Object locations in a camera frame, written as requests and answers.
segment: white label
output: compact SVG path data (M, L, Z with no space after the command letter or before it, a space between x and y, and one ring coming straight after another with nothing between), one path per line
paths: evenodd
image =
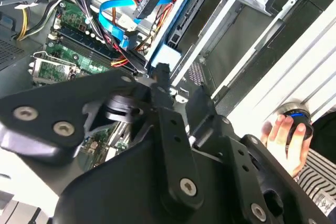
M128 16L128 15L121 15L118 19L117 24L127 29L127 31L134 31L137 27L137 24Z
M319 188L315 188L310 195L315 195L318 190ZM328 216L330 212L336 207L336 200L334 200L328 193L326 193L322 189L319 190L313 201L325 214L325 216Z

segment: screw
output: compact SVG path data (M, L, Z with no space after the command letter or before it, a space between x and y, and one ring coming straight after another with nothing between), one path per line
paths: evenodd
M60 136L71 136L75 132L75 127L65 121L55 123L53 129L54 132Z
M255 139L254 137L251 137L251 141L252 141L254 144L258 144L258 140Z
M34 120L38 116L37 110L32 107L22 106L14 110L13 115L23 121Z
M122 79L123 81L126 81L126 82L131 82L131 81L132 81L131 78L129 78L129 77L127 77L127 76L122 76L121 79Z
M225 116L224 116L224 117L222 117L222 120L223 120L223 122L224 122L224 123L226 123L226 124L230 124L230 121L229 121L229 119L228 119L228 118L226 118Z
M195 196L197 193L196 185L188 178L181 179L180 188L188 196Z
M251 210L252 213L255 215L255 217L257 217L260 221L262 222L266 221L266 214L265 211L261 208L261 206L259 206L256 203L253 203L251 205Z

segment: metal frame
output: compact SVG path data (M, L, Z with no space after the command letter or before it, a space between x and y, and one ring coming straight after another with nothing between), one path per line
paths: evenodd
M336 0L228 115L238 135L259 135L263 121L287 102L306 105L312 122L336 104L335 33Z

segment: finger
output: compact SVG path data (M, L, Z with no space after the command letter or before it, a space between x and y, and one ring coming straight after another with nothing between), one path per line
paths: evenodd
M303 163L303 165L306 163L308 152L309 152L309 146L310 142L313 136L308 138L307 140L304 140L302 143L302 150L301 150L301 155L300 155L300 161Z
M293 164L294 168L296 168L295 166L296 163L297 163L297 166L300 165L300 157L301 157L301 152L302 152L302 141L303 141L303 138L305 137L305 132L306 132L306 126L303 123L300 123L295 129L293 133L293 137L288 147L287 158L288 158L288 161Z
M290 131L290 128L292 127L292 124L293 124L293 118L291 116L286 117L279 128L277 136L274 139L276 144L283 146L285 148L288 133Z
M300 155L300 165L293 171L293 175L292 175L293 177L298 175L298 173L302 170L302 168L306 164L311 138L312 136L308 138L307 140L304 140L304 142L302 143L302 151Z
M273 126L271 132L268 135L268 139L267 139L268 141L274 141L275 140L275 138L278 134L278 131L280 129L280 126L281 126L284 119L285 119L284 115L278 115L278 118L275 121L274 126Z
M270 122L265 122L263 127L261 128L261 137L260 137L260 141L266 146L267 143L267 138L269 133L272 130L272 125Z

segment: metal bracket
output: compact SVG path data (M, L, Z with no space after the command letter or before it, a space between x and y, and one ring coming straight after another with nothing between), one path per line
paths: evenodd
M265 13L268 16L272 16L271 13L266 11L266 3L268 2L268 0L240 0L240 1L254 9L260 10L261 12Z

